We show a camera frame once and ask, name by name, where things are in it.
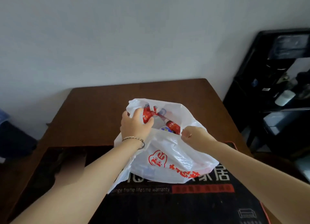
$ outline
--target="white container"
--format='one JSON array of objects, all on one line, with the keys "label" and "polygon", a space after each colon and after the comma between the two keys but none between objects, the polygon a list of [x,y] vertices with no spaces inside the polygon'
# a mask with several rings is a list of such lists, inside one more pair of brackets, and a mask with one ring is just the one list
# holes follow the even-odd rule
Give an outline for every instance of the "white container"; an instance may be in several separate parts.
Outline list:
[{"label": "white container", "polygon": [[285,90],[276,100],[276,103],[279,106],[286,105],[296,94],[290,90]]}]

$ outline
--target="white wall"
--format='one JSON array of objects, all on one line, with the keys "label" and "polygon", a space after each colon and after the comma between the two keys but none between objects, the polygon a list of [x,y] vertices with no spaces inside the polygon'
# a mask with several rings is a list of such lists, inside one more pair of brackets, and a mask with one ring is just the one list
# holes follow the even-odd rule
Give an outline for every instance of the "white wall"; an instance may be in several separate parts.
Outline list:
[{"label": "white wall", "polygon": [[255,34],[310,0],[0,0],[0,108],[39,139],[90,85],[205,77],[223,99]]}]

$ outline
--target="wooden table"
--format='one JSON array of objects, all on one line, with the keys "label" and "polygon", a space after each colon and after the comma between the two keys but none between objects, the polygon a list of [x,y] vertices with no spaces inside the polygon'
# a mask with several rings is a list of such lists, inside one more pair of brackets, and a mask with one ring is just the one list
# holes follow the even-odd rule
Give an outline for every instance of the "wooden table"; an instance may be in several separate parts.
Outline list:
[{"label": "wooden table", "polygon": [[[6,220],[48,147],[113,145],[128,101],[148,98],[183,104],[218,141],[233,141],[252,156],[222,101],[206,79],[72,89],[37,149],[1,169],[0,220]],[[272,224],[280,223],[268,210]]]}]

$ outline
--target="bracelet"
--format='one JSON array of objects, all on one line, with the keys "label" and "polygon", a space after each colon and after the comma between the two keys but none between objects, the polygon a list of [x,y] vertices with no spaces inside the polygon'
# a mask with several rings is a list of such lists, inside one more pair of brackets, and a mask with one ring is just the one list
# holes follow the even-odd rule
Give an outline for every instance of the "bracelet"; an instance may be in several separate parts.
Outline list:
[{"label": "bracelet", "polygon": [[125,137],[123,140],[126,140],[126,139],[128,139],[128,138],[138,139],[138,140],[140,140],[140,141],[143,143],[143,146],[140,147],[138,150],[143,149],[143,148],[145,147],[145,143],[144,143],[144,140],[143,140],[143,139],[137,138],[137,137],[135,137],[135,136],[127,136],[127,137]]}]

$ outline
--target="cartoon mascot logo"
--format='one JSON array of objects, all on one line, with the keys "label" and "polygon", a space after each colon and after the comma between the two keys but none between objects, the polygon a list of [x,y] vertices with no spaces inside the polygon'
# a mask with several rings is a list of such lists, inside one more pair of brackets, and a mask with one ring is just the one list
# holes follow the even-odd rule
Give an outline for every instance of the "cartoon mascot logo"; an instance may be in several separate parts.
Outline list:
[{"label": "cartoon mascot logo", "polygon": [[167,162],[167,155],[160,150],[154,152],[149,156],[149,163],[153,166],[165,167]]}]

